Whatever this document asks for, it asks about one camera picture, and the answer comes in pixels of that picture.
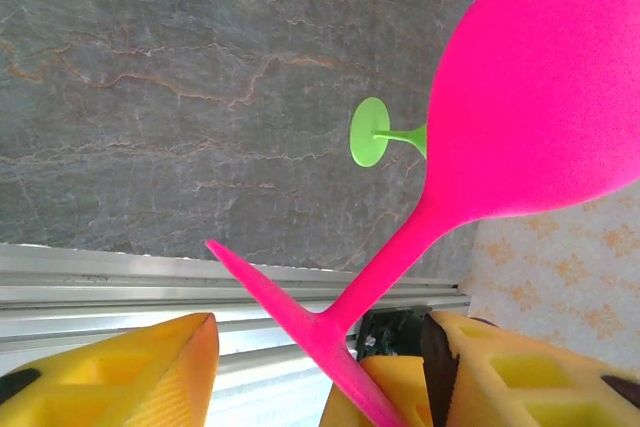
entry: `orange floral pattern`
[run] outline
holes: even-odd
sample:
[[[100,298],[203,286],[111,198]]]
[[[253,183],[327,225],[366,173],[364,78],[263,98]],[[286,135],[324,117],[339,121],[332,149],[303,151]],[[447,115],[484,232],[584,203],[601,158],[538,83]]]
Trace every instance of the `orange floral pattern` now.
[[[570,209],[481,222],[460,288],[472,316],[639,373],[640,182]]]
[[[487,252],[496,266],[504,265],[516,258],[516,253],[511,248],[511,244],[504,237],[497,242],[479,244],[477,248]]]
[[[541,214],[541,215],[533,215],[531,217],[525,217],[525,224],[533,230],[538,239],[545,239],[549,237],[554,232],[560,230],[560,224],[558,224],[553,215],[551,214]]]

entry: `yellow sponge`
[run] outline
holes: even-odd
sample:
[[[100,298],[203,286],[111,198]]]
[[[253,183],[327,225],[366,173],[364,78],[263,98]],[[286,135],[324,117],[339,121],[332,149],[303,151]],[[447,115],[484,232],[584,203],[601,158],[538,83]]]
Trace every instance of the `yellow sponge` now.
[[[217,365],[213,315],[187,315],[1,377],[0,425],[202,426]]]
[[[447,312],[427,316],[422,348],[435,427],[640,426],[638,380],[597,360]]]
[[[366,357],[360,365],[395,405],[407,427],[431,427],[422,357]],[[372,427],[373,424],[335,385],[320,420],[320,427]]]

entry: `marble veining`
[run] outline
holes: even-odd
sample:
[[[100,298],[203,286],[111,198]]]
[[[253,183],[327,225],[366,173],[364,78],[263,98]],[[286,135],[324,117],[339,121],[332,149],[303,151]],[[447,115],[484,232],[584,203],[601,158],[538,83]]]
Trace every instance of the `marble veining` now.
[[[357,270],[418,200],[368,95],[423,122],[463,0],[0,0],[0,242]],[[475,226],[413,273],[456,277]]]

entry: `green glass base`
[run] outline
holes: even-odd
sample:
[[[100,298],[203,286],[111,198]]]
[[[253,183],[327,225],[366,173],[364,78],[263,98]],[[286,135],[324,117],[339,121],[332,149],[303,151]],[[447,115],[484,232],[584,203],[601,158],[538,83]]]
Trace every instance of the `green glass base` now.
[[[389,111],[380,99],[369,97],[360,103],[351,119],[349,134],[349,147],[356,164],[372,167],[380,161],[389,139],[375,133],[390,127]]]

